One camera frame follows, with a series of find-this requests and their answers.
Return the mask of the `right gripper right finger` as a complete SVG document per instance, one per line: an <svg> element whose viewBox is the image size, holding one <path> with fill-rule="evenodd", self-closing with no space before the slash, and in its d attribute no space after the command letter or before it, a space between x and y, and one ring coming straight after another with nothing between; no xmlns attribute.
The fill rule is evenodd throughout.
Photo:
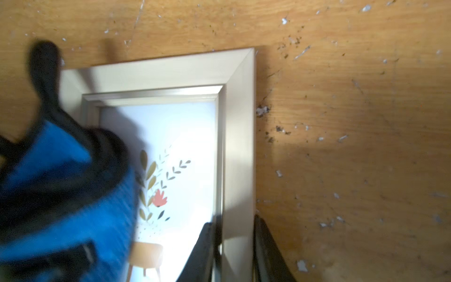
<svg viewBox="0 0 451 282"><path fill-rule="evenodd" d="M254 269L256 282L295 282L269 227L254 217Z"/></svg>

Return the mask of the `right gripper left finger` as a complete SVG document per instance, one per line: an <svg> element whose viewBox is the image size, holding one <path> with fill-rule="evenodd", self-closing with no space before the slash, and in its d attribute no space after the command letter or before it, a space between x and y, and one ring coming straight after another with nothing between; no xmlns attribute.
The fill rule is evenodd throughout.
<svg viewBox="0 0 451 282"><path fill-rule="evenodd" d="M216 225L205 223L177 282L210 282L216 248Z"/></svg>

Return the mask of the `white picture frame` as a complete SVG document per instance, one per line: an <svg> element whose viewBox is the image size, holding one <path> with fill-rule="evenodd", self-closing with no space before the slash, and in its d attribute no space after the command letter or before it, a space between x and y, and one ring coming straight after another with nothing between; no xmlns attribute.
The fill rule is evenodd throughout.
<svg viewBox="0 0 451 282"><path fill-rule="evenodd" d="M126 143L139 208L123 282L175 282L205 223L211 282L253 280L256 56L252 48L61 73L64 110Z"/></svg>

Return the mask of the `blue microfiber cloth black trim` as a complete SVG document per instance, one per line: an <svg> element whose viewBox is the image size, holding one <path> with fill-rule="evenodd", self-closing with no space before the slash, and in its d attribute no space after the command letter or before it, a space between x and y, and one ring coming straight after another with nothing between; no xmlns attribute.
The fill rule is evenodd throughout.
<svg viewBox="0 0 451 282"><path fill-rule="evenodd" d="M1 262L93 242L97 263L80 282L117 282L133 241L135 174L118 136L84 128L61 108L61 62L53 42L31 46L38 116L20 141L1 138Z"/></svg>

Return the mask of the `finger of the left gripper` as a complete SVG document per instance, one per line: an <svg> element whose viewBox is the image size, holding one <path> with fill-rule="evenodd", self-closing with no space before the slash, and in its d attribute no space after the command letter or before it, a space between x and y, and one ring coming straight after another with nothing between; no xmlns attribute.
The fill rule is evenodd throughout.
<svg viewBox="0 0 451 282"><path fill-rule="evenodd" d="M1 262L2 282L79 282L95 267L93 242L22 260Z"/></svg>

